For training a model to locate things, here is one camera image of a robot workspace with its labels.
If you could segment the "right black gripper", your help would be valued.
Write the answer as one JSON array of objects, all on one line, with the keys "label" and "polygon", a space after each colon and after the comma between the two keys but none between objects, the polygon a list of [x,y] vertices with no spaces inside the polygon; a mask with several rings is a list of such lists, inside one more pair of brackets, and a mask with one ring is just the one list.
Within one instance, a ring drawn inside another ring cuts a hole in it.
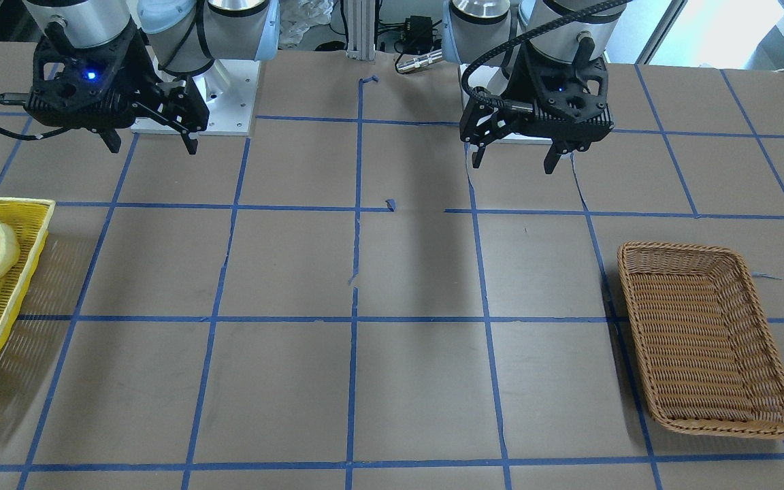
[{"label": "right black gripper", "polygon": [[164,82],[156,75],[133,20],[112,40],[90,48],[72,46],[62,22],[52,20],[33,62],[26,110],[41,124],[96,130],[106,148],[119,153],[116,129],[151,118],[180,133],[189,155],[198,152],[196,131],[208,127],[208,106],[193,81]]}]

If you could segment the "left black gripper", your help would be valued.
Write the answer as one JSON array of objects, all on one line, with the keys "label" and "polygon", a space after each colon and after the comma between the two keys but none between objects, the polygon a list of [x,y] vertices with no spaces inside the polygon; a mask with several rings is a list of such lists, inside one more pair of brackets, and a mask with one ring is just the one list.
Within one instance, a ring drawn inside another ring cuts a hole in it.
[{"label": "left black gripper", "polygon": [[476,145],[474,169],[481,167],[489,143],[516,133],[552,141],[544,158],[550,176],[568,145],[600,142],[614,128],[606,62],[592,36],[576,37],[570,61],[551,60],[523,43],[500,94],[471,84],[477,68],[471,64],[461,74],[468,102],[459,123],[461,140]]}]

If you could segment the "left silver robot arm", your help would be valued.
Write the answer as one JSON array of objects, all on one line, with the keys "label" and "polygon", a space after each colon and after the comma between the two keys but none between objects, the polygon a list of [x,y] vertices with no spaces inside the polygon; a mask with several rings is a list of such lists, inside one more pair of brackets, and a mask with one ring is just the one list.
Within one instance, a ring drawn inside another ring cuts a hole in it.
[{"label": "left silver robot arm", "polygon": [[625,1],[445,1],[442,56],[461,66],[462,142],[480,167],[510,135],[550,142],[544,171],[614,128],[604,50]]}]

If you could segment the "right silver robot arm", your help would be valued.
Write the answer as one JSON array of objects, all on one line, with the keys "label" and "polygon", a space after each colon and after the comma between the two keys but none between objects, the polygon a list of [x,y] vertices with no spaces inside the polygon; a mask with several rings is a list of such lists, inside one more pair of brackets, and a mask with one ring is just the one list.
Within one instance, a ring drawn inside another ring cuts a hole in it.
[{"label": "right silver robot arm", "polygon": [[210,109],[196,77],[221,60],[273,59],[277,1],[27,1],[42,31],[22,108],[59,131],[96,133],[110,152],[118,130],[149,118],[177,133],[190,154]]}]

